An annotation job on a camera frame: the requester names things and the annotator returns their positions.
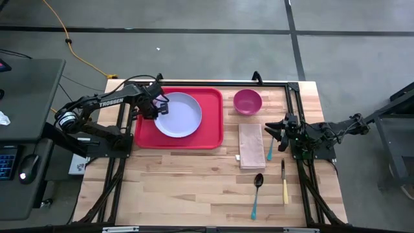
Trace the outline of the black metal cart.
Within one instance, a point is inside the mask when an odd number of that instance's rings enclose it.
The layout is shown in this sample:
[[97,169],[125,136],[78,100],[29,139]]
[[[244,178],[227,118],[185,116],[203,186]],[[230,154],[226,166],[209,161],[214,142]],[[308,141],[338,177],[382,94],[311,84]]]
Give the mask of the black metal cart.
[[397,187],[414,200],[414,82],[391,95],[367,121],[376,125],[391,173],[378,189]]

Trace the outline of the spoon with teal handle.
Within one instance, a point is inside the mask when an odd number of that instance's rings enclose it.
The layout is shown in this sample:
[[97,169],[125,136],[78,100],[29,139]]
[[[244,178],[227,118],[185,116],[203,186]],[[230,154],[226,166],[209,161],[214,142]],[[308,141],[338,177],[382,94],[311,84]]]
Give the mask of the spoon with teal handle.
[[257,174],[254,179],[256,193],[255,193],[254,204],[253,204],[252,213],[251,213],[252,220],[256,220],[257,218],[257,197],[258,197],[259,188],[263,185],[263,181],[264,181],[263,174],[262,173]]

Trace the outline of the lavender round plate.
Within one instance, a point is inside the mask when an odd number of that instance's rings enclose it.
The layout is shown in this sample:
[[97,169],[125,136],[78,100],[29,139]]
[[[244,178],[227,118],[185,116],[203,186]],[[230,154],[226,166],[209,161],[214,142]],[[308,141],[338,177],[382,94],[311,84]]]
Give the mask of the lavender round plate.
[[200,126],[202,110],[198,101],[186,93],[166,94],[169,99],[168,114],[159,114],[154,123],[164,135],[183,138],[194,133]]

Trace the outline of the black computer mouse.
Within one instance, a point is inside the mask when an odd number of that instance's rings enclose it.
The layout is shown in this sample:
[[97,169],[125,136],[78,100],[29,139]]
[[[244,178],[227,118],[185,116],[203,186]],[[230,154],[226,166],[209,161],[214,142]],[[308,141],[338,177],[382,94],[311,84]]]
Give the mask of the black computer mouse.
[[19,182],[30,184],[34,181],[38,172],[39,155],[30,154],[23,158],[18,168]]

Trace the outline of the silver metal bracket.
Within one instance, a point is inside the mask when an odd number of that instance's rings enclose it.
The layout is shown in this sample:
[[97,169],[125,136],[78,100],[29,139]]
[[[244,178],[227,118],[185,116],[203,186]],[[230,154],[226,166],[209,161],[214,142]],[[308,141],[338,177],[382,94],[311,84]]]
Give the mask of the silver metal bracket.
[[320,233],[317,228],[284,228],[283,233]]
[[138,233],[139,226],[104,227],[102,233]]

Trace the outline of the black office desk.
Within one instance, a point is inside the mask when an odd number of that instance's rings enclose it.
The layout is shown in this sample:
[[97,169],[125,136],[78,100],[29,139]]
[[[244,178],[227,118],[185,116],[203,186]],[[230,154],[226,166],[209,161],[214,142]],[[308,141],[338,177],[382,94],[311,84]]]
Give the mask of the black office desk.
[[[0,112],[10,124],[0,125],[0,157],[3,148],[18,150],[11,179],[0,179],[0,221],[27,219],[40,206],[43,186],[54,143],[42,136],[56,90],[65,67],[61,59],[10,59],[11,71],[0,72]],[[35,179],[29,184],[19,180],[19,165],[25,157],[38,156]]]

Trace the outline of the beige cloth napkin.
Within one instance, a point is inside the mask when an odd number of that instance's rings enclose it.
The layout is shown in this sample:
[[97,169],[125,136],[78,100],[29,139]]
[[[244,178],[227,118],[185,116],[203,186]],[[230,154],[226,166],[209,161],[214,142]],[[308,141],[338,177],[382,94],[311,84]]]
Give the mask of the beige cloth napkin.
[[240,168],[265,169],[265,153],[260,124],[239,124]]

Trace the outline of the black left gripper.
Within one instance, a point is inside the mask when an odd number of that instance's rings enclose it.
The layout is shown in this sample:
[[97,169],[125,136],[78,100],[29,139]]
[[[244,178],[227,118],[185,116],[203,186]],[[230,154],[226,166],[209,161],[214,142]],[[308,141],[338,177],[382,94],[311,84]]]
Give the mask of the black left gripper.
[[162,102],[158,108],[153,104],[157,96],[164,94],[160,83],[153,82],[149,86],[138,85],[138,90],[142,92],[137,100],[138,113],[144,119],[156,119],[158,113],[161,115],[169,113],[168,103]]

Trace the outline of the backlit computer keyboard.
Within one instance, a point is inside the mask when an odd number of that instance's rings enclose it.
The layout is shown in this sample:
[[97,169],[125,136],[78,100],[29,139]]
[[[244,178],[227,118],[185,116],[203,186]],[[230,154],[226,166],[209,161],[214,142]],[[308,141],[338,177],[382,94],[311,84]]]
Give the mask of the backlit computer keyboard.
[[0,148],[0,181],[13,179],[18,151],[17,146]]

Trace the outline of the red plastic tray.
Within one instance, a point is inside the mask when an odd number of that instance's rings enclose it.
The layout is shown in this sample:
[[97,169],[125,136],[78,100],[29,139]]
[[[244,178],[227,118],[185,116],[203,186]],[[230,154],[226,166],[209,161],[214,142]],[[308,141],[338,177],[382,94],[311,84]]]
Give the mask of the red plastic tray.
[[166,94],[181,92],[198,101],[202,110],[199,128],[191,135],[173,138],[164,135],[154,120],[139,117],[136,122],[135,143],[147,149],[214,149],[223,142],[223,97],[219,90],[211,87],[165,87]]

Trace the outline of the white cardboard box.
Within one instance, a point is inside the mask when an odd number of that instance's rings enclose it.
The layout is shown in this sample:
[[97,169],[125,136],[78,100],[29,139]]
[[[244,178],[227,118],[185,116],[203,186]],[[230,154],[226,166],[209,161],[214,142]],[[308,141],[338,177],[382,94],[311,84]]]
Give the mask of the white cardboard box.
[[69,167],[69,175],[84,175],[87,163],[90,161],[89,157],[81,157],[73,154],[71,165]]

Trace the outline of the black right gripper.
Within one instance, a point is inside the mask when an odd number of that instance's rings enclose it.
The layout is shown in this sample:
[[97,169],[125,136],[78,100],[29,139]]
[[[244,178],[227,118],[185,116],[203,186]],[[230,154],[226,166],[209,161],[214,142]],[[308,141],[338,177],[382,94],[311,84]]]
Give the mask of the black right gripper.
[[285,151],[289,142],[297,139],[300,130],[297,116],[290,113],[279,122],[268,122],[265,125],[265,131],[280,142],[278,151]]

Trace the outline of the knife with yellow handle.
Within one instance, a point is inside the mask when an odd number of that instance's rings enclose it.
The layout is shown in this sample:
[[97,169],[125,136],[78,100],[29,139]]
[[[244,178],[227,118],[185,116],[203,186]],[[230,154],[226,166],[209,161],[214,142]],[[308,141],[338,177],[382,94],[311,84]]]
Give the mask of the knife with yellow handle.
[[283,181],[283,203],[287,205],[289,203],[289,195],[287,189],[287,180],[285,177],[285,160],[281,160],[281,178]]

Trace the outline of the magenta plastic bowl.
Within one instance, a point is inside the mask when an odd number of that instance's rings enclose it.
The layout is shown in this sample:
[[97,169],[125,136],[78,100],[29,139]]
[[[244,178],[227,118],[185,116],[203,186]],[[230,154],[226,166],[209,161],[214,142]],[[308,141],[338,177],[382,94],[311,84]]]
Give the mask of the magenta plastic bowl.
[[234,95],[233,104],[239,114],[254,115],[261,109],[263,101],[257,91],[242,89]]

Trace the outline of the black aluminium table frame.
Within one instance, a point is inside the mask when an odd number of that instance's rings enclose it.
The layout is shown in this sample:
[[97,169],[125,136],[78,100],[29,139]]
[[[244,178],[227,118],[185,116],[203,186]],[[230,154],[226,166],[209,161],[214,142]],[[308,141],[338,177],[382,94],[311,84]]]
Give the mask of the black aluminium table frame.
[[[210,150],[147,149],[133,146],[125,161],[122,183],[114,192],[117,203],[107,201],[103,217],[116,213],[116,225],[139,226],[140,232],[183,231],[226,233],[237,227],[303,227],[306,223],[296,161],[289,151],[273,153],[258,191],[257,218],[251,219],[256,188],[255,171],[243,171],[239,152],[239,124],[280,119],[288,107],[287,82],[220,81],[223,96],[223,142]],[[257,91],[263,101],[254,115],[239,114],[234,95],[242,89]],[[281,160],[289,203],[283,203]]]

